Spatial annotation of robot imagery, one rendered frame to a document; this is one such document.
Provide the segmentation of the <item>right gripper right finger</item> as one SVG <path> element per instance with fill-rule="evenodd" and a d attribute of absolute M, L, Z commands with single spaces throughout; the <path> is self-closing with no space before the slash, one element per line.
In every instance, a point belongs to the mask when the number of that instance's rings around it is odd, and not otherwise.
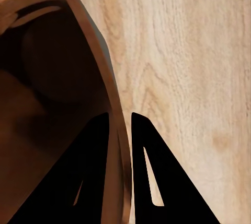
<path fill-rule="evenodd" d="M 132 112 L 135 224 L 220 224 L 152 122 Z M 164 206 L 152 203 L 144 149 Z"/>

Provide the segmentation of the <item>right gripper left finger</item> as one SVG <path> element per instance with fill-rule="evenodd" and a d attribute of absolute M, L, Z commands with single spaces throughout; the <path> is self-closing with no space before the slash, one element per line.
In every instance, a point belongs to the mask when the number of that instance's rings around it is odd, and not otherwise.
<path fill-rule="evenodd" d="M 105 112 L 89 120 L 7 224 L 101 224 L 108 140 Z"/>

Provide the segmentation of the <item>trash can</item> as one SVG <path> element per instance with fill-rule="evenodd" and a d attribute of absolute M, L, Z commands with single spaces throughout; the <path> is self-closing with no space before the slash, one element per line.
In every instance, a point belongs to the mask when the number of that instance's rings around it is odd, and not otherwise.
<path fill-rule="evenodd" d="M 105 39 L 81 0 L 0 0 L 0 224 L 105 112 L 101 224 L 129 224 L 130 147 Z"/>

